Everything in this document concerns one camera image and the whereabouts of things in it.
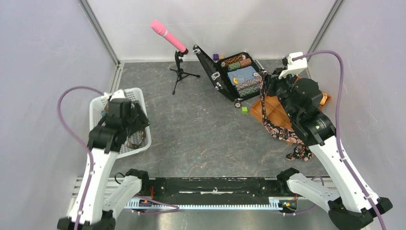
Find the orange compartment tray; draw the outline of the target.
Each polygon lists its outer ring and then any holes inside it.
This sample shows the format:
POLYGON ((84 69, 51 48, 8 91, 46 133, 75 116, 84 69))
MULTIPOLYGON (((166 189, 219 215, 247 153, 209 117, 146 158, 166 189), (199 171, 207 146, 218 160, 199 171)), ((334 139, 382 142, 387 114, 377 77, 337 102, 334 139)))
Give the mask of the orange compartment tray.
MULTIPOLYGON (((322 91, 323 99, 320 103, 319 109, 322 108, 330 101, 332 98, 331 95, 327 94, 326 92, 322 91)), ((288 131, 293 132, 291 122, 289 120, 288 115, 285 113, 282 105, 279 103, 276 96, 274 97, 265 97, 264 101, 265 105, 265 114, 267 119, 273 124, 273 127, 287 129, 288 131)), ((261 100, 258 100, 254 105, 250 108, 249 113, 257 119, 263 125, 263 116, 262 116, 262 106, 261 100)), ((272 137, 283 140, 288 144, 302 144, 301 140, 296 140, 295 138, 283 138, 279 133, 271 134, 272 137)))

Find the black floral tie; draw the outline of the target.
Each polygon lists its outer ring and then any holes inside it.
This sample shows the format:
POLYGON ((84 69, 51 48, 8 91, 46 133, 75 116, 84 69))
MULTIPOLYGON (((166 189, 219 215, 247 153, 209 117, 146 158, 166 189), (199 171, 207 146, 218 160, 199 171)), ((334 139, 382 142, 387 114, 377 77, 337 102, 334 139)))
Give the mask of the black floral tie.
POLYGON ((261 115, 262 115, 262 123, 268 133, 279 140, 283 141, 288 141, 292 142, 294 144, 297 144, 297 146, 293 149, 292 153, 289 153, 286 155, 285 159, 288 161, 294 161, 294 160, 299 160, 299 161, 308 161, 309 159, 313 158, 315 155, 314 153, 309 149, 308 146, 306 146, 301 139, 297 136, 297 134, 290 130, 286 129, 281 126, 275 125, 273 122, 271 122, 267 116, 266 116, 266 107, 265 107, 265 74, 260 73, 261 76, 261 83, 260 83, 260 104, 261 104, 261 115))

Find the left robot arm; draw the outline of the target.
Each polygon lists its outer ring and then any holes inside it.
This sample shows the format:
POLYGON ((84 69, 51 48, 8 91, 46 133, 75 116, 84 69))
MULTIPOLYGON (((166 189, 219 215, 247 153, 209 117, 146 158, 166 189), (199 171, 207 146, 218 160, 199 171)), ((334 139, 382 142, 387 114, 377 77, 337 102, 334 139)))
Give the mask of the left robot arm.
POLYGON ((113 193, 105 198, 110 171, 121 147, 136 132, 149 132, 143 100, 96 98, 90 103, 90 132, 84 178, 69 215, 57 223, 59 230, 113 230, 117 216, 130 199, 150 190, 146 171, 130 169, 113 193))

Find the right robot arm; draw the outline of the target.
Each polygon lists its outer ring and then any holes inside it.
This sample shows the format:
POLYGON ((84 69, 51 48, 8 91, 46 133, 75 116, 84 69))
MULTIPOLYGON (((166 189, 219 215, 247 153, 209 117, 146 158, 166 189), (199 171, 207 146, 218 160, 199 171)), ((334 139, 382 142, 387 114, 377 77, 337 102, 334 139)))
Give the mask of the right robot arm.
POLYGON ((323 208, 340 230, 359 230, 392 209, 363 180, 343 149, 332 121, 320 110, 323 94, 318 84, 289 75, 279 79, 261 70, 261 96, 275 96, 288 115, 294 133, 319 159, 336 190, 328 189, 289 168, 277 176, 277 191, 298 194, 323 208))

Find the dark blue patterned tie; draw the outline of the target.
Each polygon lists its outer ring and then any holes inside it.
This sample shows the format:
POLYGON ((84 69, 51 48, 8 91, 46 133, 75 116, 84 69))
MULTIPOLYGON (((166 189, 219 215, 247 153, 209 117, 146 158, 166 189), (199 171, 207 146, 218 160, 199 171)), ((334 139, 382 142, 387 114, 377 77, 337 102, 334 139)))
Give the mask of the dark blue patterned tie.
POLYGON ((146 114, 138 105, 132 105, 129 112, 125 112, 122 118, 117 117, 116 109, 110 112, 109 105, 106 105, 102 110, 102 117, 106 117, 108 122, 104 121, 104 125, 112 123, 113 126, 125 127, 127 130, 127 137, 124 146, 130 150, 141 148, 146 142, 146 128, 150 125, 146 114))

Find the green cube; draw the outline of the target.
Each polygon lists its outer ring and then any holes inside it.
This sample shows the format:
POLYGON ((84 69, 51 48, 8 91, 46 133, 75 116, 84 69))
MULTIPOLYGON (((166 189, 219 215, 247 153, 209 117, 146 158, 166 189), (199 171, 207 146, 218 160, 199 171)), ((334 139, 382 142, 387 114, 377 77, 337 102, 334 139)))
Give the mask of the green cube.
POLYGON ((247 114, 248 113, 248 108, 247 107, 242 107, 241 108, 241 113, 242 114, 247 114))

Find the loose poker chip stack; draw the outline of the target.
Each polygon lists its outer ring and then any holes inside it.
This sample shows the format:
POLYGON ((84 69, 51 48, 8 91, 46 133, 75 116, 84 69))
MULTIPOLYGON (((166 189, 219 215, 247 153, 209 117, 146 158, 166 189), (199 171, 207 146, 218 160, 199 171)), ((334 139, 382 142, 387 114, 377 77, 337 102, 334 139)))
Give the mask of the loose poker chip stack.
POLYGON ((243 99, 242 99, 242 98, 237 98, 237 99, 234 101, 234 107, 235 107, 235 108, 241 108, 241 107, 242 107, 242 102, 243 102, 243 99))

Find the black poker chip case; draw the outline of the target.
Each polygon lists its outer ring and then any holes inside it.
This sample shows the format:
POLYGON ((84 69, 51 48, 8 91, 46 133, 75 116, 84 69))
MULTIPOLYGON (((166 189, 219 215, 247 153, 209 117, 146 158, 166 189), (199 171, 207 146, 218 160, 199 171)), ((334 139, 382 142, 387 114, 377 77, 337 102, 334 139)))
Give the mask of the black poker chip case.
POLYGON ((197 44, 193 53, 213 87, 232 102, 241 102, 260 94, 261 66, 247 52, 215 61, 197 44))

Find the black tripod stand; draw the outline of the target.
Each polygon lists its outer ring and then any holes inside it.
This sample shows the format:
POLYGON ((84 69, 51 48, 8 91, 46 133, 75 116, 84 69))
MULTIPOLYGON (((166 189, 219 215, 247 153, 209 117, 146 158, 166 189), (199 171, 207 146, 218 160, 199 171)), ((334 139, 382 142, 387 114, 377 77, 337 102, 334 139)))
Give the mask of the black tripod stand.
POLYGON ((200 75, 197 74, 192 74, 192 73, 188 73, 185 72, 183 68, 180 67, 180 64, 183 62, 183 57, 185 55, 187 55, 189 53, 188 49, 186 49, 185 51, 181 52, 181 51, 176 51, 175 52, 175 63, 176 63, 176 69, 170 69, 171 71, 174 71, 177 74, 177 79, 175 81, 175 86, 174 89, 172 91, 172 94, 174 95, 176 93, 176 88, 177 88, 177 84, 178 82, 180 82, 181 80, 183 80, 184 78, 188 77, 188 76, 194 76, 197 78, 200 78, 200 75))

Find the pink microphone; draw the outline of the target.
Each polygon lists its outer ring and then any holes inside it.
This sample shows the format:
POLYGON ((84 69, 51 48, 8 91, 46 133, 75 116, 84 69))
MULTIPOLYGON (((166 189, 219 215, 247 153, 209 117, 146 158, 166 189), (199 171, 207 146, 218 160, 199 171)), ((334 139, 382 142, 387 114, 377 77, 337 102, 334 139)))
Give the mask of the pink microphone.
POLYGON ((182 42, 180 42, 172 33, 170 33, 162 22, 154 20, 150 24, 150 27, 156 34, 163 37, 171 45, 177 48, 177 50, 180 51, 182 54, 187 55, 189 53, 187 47, 182 42))

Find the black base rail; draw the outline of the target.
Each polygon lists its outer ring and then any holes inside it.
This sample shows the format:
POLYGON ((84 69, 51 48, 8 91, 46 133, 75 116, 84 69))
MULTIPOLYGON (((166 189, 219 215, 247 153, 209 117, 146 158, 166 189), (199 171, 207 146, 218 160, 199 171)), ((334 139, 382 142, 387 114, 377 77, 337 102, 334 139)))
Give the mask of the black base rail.
POLYGON ((156 177, 139 195, 173 205, 265 205, 295 196, 272 177, 156 177))

